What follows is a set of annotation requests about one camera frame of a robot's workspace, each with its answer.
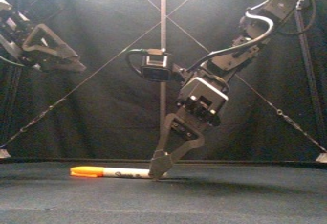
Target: cable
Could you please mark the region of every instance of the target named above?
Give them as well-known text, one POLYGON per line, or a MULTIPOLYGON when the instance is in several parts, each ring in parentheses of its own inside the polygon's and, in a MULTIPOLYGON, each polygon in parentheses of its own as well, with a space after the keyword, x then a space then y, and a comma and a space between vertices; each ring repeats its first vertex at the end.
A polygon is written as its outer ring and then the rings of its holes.
POLYGON ((245 12, 245 16, 249 18, 249 19, 255 19, 255 20, 260 20, 263 22, 265 22, 268 24, 268 30, 264 32, 263 35, 260 35, 257 38, 255 38, 253 40, 251 40, 249 42, 241 44, 241 45, 237 45, 237 46, 233 46, 228 49, 223 49, 223 50, 219 50, 216 52, 212 52, 209 55, 207 55, 205 57, 203 57, 192 66, 191 68, 188 69, 188 72, 192 72, 199 66, 200 64, 212 59, 213 57, 216 56, 221 56, 221 55, 227 55, 227 54, 231 54, 236 51, 240 51, 241 49, 245 49, 245 48, 249 48, 251 46, 256 45, 259 42, 261 42, 272 33, 273 29, 275 29, 275 24, 273 24, 273 21, 264 17, 264 16, 260 16, 260 15, 253 15, 249 13, 252 9, 248 9, 248 11, 245 12))
POLYGON ((18 64, 18 63, 14 63, 12 61, 9 61, 8 59, 5 59, 4 57, 0 56, 0 59, 6 62, 8 64, 10 64, 12 66, 14 67, 25 67, 24 65, 18 64))
POLYGON ((315 5, 315 0, 311 0, 312 2, 312 16, 311 16, 311 20, 308 25, 305 26, 305 28, 303 29, 303 31, 300 32, 283 32, 283 31, 277 31, 277 34, 284 35, 284 36, 297 36, 303 33, 305 33, 308 31, 308 29, 312 27, 312 23, 316 17, 316 5, 315 5))
POLYGON ((133 54, 146 54, 146 51, 142 49, 132 49, 126 52, 126 56, 125 56, 125 60, 128 62, 130 69, 141 77, 140 71, 134 68, 134 66, 132 65, 130 59, 129 59, 129 56, 133 54))

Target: dark floor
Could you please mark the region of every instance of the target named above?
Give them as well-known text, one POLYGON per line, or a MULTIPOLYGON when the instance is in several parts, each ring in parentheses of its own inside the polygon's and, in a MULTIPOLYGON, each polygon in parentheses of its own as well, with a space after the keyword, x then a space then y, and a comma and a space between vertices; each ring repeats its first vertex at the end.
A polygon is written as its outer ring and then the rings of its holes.
POLYGON ((327 223, 325 169, 176 165, 153 182, 69 176, 80 165, 0 164, 0 223, 327 223))

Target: vertical pole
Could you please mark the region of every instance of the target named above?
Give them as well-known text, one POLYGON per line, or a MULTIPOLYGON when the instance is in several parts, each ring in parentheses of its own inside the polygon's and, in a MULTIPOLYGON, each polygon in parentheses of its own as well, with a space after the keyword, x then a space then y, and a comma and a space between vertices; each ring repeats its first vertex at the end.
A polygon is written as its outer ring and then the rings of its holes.
MULTIPOLYGON (((299 11, 295 12, 295 20, 296 20, 296 25, 297 25, 297 31, 301 32, 304 30, 304 21, 303 21, 303 15, 299 11)), ((317 95, 316 79, 315 79, 313 70, 312 70, 312 56, 311 56, 307 35, 300 34, 299 38, 300 38, 304 67, 307 71, 308 85, 309 85, 309 90, 311 90, 312 110, 313 110, 313 116, 315 116, 317 136, 319 136, 319 141, 324 145, 327 145, 325 124, 323 121, 323 113, 321 113, 321 106, 320 106, 319 95, 317 95)))
MULTIPOLYGON (((165 50, 165 0, 161 0, 161 50, 165 50)), ((163 135, 165 118, 165 82, 160 83, 160 135, 163 135)))

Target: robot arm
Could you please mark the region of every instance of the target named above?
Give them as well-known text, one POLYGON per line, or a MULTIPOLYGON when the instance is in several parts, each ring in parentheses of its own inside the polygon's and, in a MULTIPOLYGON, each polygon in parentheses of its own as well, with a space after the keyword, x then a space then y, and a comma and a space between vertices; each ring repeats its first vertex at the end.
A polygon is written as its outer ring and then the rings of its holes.
POLYGON ((81 72, 85 69, 74 50, 49 27, 34 25, 5 0, 0 0, 0 44, 18 66, 42 72, 81 72))
MULTIPOLYGON (((204 144, 201 131, 208 126, 220 124, 220 111, 228 100, 227 83, 240 67, 249 63, 267 45, 273 33, 291 16, 299 1, 267 0, 248 8, 245 17, 240 21, 241 34, 235 39, 232 47, 212 52, 189 69, 175 69, 179 70, 177 77, 183 80, 176 102, 179 109, 175 114, 168 114, 165 117, 163 134, 150 160, 149 175, 153 179, 159 179, 167 173, 191 149, 204 144), (177 132, 185 142, 172 152, 167 152, 165 145, 171 130, 177 132)), ((141 55, 145 58, 149 56, 146 52, 141 55)), ((142 75, 144 68, 150 68, 145 62, 137 73, 146 78, 142 75)))

